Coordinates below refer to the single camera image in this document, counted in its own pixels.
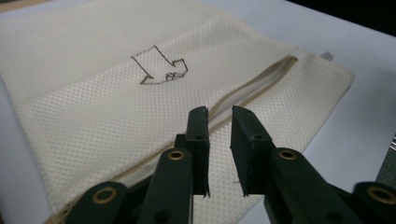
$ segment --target table surface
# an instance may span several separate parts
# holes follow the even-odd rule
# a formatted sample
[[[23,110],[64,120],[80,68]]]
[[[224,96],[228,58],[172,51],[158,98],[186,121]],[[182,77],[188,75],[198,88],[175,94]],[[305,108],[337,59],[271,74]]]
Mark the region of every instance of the table surface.
[[[59,0],[0,13],[0,20],[86,0]],[[347,191],[374,181],[396,132],[396,38],[282,0],[201,0],[270,38],[322,54],[356,77],[304,155],[329,182]],[[43,181],[0,83],[0,210],[6,223],[50,216]],[[239,223],[269,223],[262,201]]]

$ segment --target black marker drawing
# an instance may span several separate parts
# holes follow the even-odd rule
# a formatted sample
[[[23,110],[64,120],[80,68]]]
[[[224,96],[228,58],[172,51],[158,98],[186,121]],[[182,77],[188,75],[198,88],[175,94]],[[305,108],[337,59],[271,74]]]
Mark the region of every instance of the black marker drawing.
[[[142,85],[161,84],[176,80],[184,77],[189,71],[184,59],[170,62],[157,46],[139,52],[132,56],[132,59],[146,74],[140,82]]]

